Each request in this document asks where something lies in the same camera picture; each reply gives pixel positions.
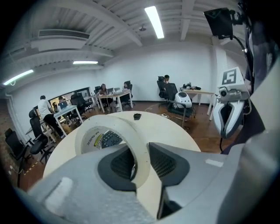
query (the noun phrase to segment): wall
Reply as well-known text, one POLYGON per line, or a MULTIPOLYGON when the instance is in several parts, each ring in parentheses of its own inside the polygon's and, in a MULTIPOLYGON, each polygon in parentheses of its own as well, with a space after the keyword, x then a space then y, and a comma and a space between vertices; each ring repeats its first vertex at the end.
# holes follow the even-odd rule
POLYGON ((93 91, 100 82, 97 81, 93 71, 72 71, 41 78, 12 92, 14 109, 24 133, 31 127, 29 111, 37 106, 41 95, 45 95, 46 99, 52 99, 86 87, 90 87, 93 91))
MULTIPOLYGON (((162 100, 157 80, 166 74, 177 89, 191 82, 212 91, 211 77, 216 64, 212 51, 210 45, 191 42, 143 47, 110 60, 95 73, 108 88, 122 87, 124 81, 130 80, 134 100, 162 100)), ((208 103, 209 96, 203 96, 202 102, 208 103)))
POLYGON ((245 76, 247 62, 244 55, 239 55, 230 51, 226 51, 227 53, 227 67, 234 68, 239 67, 243 76, 245 76))
POLYGON ((15 130, 12 119, 9 115, 7 101, 5 99, 0 99, 0 161, 4 171, 10 177, 11 182, 14 186, 16 186, 17 174, 14 171, 12 171, 12 175, 8 174, 8 171, 10 170, 10 165, 12 165, 15 170, 18 170, 19 165, 11 157, 11 150, 5 141, 5 131, 7 131, 9 128, 15 130))

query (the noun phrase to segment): fluorescent light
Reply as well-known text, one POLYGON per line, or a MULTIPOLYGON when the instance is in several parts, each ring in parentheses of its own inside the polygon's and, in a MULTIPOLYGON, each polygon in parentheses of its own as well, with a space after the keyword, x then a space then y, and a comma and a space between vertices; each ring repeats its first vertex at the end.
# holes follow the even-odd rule
POLYGON ((15 76, 15 77, 11 78, 10 80, 8 80, 7 82, 5 82, 5 83, 3 83, 3 84, 4 84, 4 85, 8 85, 8 84, 12 83, 13 81, 16 81, 17 79, 19 79, 19 78, 21 78, 21 77, 23 77, 23 76, 25 76, 25 75, 28 75, 28 74, 30 74, 30 73, 32 73, 32 72, 34 72, 34 71, 33 71, 33 70, 29 70, 29 71, 26 71, 26 72, 24 72, 24 73, 21 73, 21 74, 15 76))
POLYGON ((74 61, 73 65, 78 65, 78 64, 98 64, 98 61, 74 61))
POLYGON ((154 30, 156 32, 157 38, 164 38, 162 27, 161 27, 161 21, 158 16, 158 11, 155 6, 151 6, 148 8, 145 8, 145 11, 154 27, 154 30))

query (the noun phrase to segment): white shirt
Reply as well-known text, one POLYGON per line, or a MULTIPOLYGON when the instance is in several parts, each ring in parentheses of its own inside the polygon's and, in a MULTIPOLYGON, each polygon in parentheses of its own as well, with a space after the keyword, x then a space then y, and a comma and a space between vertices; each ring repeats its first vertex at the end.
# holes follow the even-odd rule
POLYGON ((40 100, 40 102, 38 103, 38 110, 39 110, 39 113, 40 113, 42 119, 44 119, 47 114, 51 114, 51 112, 49 111, 49 108, 51 108, 49 101, 40 100))

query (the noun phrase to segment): round white table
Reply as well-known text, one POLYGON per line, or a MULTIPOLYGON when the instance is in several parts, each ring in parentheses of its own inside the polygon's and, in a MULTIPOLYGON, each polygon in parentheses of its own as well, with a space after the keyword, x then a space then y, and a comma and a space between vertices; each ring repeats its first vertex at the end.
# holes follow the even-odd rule
MULTIPOLYGON (((173 121, 149 112, 125 111, 109 114, 133 122, 143 132, 145 143, 159 142, 174 147, 200 152, 192 137, 173 121), (142 114, 140 120, 134 120, 135 113, 142 114)), ((76 156, 75 138, 79 128, 67 135, 52 152, 46 164, 43 177, 56 170, 59 166, 76 156)), ((155 217, 158 211, 158 202, 161 196, 161 181, 156 172, 150 167, 150 174, 140 188, 137 189, 137 198, 143 206, 155 217)))

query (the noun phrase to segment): camera lens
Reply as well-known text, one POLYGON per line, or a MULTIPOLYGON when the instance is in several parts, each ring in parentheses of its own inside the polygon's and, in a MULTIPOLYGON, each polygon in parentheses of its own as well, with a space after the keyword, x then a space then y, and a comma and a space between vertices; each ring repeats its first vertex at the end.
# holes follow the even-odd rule
POLYGON ((226 91, 222 91, 220 94, 221 94, 222 96, 226 96, 226 95, 227 95, 226 91))

